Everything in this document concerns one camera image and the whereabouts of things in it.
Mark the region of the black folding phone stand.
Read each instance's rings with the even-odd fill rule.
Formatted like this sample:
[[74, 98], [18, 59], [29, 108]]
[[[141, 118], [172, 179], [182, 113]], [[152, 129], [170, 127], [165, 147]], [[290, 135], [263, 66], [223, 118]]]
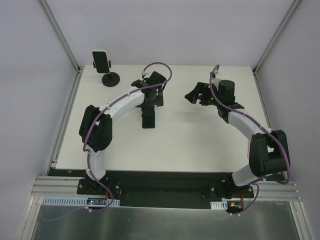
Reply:
[[162, 107], [163, 105], [142, 105], [142, 103], [136, 106], [136, 108], [141, 109], [142, 128], [154, 129], [156, 125], [155, 107]]

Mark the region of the black round-base phone stand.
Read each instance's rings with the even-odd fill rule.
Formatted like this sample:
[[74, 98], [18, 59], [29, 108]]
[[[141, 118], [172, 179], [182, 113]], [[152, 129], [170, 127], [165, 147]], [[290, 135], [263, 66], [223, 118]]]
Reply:
[[98, 72], [95, 61], [93, 61], [92, 64], [98, 74], [103, 74], [101, 81], [105, 87], [109, 87], [109, 88], [115, 87], [117, 84], [119, 84], [120, 76], [116, 72], [111, 72], [111, 71], [109, 73]]

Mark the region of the phone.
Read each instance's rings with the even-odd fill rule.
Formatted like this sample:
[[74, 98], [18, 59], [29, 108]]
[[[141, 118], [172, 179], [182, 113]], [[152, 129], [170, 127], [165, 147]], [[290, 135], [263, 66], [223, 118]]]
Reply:
[[110, 65], [106, 50], [93, 50], [93, 66], [99, 74], [109, 74]]

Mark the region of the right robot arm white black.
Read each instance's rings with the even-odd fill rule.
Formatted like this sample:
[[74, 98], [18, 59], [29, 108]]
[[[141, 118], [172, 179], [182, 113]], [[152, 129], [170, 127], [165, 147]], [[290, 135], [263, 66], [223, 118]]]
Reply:
[[226, 199], [237, 197], [243, 188], [263, 179], [271, 180], [275, 174], [288, 172], [291, 166], [287, 136], [282, 130], [264, 128], [245, 108], [236, 102], [235, 83], [221, 80], [218, 85], [198, 82], [185, 95], [191, 104], [215, 106], [220, 118], [235, 127], [249, 141], [248, 164], [230, 173], [215, 186], [218, 196]]

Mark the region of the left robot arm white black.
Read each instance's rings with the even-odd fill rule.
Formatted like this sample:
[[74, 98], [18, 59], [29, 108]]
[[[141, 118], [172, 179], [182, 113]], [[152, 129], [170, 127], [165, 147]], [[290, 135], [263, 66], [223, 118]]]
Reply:
[[129, 110], [141, 109], [142, 128], [156, 127], [155, 107], [164, 105], [163, 91], [168, 80], [153, 71], [144, 80], [136, 80], [113, 101], [96, 107], [89, 105], [84, 112], [79, 128], [83, 151], [87, 154], [86, 175], [88, 188], [99, 195], [107, 190], [103, 178], [106, 175], [105, 151], [113, 140], [113, 124]]

